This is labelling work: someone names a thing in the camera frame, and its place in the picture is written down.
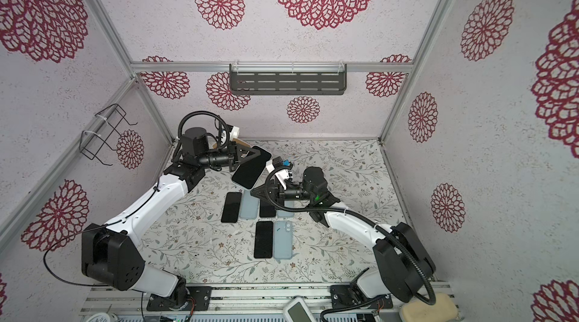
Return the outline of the light blue phone case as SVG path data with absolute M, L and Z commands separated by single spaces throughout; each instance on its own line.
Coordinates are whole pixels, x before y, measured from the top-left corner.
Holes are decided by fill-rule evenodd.
M 259 214 L 260 201 L 250 194 L 250 190 L 242 192 L 239 218 L 244 220 L 256 219 Z
M 293 224 L 290 221 L 274 223 L 273 257 L 289 260 L 293 255 Z
M 292 218 L 294 216 L 293 212 L 285 211 L 285 210 L 277 210 L 277 217 L 278 218 Z

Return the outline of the black phone with screen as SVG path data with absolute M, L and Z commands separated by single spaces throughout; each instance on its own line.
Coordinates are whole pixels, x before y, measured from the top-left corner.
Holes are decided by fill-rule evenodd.
M 253 256 L 255 259 L 273 257 L 274 223 L 259 221 L 256 223 L 255 244 Z

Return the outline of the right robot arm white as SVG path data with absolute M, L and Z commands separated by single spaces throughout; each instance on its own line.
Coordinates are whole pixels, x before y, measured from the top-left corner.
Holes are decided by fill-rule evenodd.
M 402 302 L 437 302 L 430 282 L 436 266 L 412 227 L 403 222 L 395 226 L 380 224 L 351 209 L 330 192 L 321 168 L 306 168 L 298 183 L 280 176 L 286 171 L 290 171 L 289 166 L 275 168 L 250 194 L 278 210 L 308 213 L 313 221 L 346 234 L 372 251 L 375 266 L 351 282 L 357 303 L 374 302 L 389 294 Z

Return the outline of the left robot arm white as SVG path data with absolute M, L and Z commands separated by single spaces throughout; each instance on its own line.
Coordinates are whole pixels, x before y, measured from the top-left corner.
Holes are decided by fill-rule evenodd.
M 176 201 L 191 192 L 208 169 L 237 171 L 261 152 L 226 138 L 208 143 L 204 128 L 190 128 L 179 138 L 170 165 L 158 182 L 130 207 L 105 224 L 90 224 L 81 236 L 81 273 L 116 290 L 136 290 L 173 300 L 185 298 L 186 282 L 149 266 L 138 250 L 142 237 Z

